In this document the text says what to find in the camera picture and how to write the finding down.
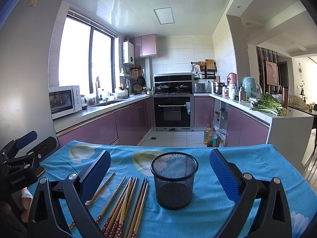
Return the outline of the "person's left hand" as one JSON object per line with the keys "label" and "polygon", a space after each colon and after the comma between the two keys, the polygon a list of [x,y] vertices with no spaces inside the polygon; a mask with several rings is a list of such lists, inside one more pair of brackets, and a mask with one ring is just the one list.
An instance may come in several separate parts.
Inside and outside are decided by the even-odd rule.
{"label": "person's left hand", "polygon": [[[33,196],[29,192],[27,187],[23,188],[20,192],[18,192],[18,195],[20,195],[19,199],[20,204],[22,205],[20,218],[23,223],[28,223]],[[11,213],[11,207],[8,203],[1,202],[1,213],[5,217]]]}

